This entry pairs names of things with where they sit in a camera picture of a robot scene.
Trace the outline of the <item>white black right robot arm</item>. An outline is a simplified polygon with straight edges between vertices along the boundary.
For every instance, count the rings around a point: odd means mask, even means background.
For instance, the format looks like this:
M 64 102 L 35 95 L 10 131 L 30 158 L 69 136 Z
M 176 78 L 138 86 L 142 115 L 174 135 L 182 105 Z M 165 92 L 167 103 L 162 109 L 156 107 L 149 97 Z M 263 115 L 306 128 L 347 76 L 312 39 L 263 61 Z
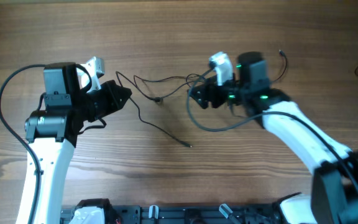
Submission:
M 279 223 L 358 223 L 358 151 L 335 141 L 310 121 L 283 91 L 273 88 L 260 52 L 209 58 L 209 69 L 188 90 L 201 108 L 243 106 L 246 122 L 256 121 L 276 135 L 310 171 L 309 195 L 295 194 L 275 204 Z

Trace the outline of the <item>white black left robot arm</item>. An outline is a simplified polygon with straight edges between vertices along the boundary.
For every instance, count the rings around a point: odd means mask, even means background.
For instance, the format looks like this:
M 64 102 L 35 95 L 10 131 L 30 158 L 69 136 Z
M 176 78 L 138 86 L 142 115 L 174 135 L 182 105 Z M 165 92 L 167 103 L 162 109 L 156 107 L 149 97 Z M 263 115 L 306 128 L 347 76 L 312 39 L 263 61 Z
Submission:
M 83 123 L 122 109 L 132 95 L 113 80 L 99 84 L 96 74 L 74 62 L 46 65 L 44 84 L 45 109 L 25 121 L 25 139 L 35 157 L 27 158 L 17 223 L 59 223 L 65 178 Z

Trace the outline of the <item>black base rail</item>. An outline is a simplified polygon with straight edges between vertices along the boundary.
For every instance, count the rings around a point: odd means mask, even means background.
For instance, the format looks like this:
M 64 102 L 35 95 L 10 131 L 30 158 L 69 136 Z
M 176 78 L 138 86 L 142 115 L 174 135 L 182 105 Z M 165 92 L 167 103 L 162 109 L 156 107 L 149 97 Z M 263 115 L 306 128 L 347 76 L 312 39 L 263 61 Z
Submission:
M 81 206 L 64 208 L 60 213 L 60 223 L 286 223 L 277 203 L 248 204 L 233 206 L 160 207 L 141 206 Z

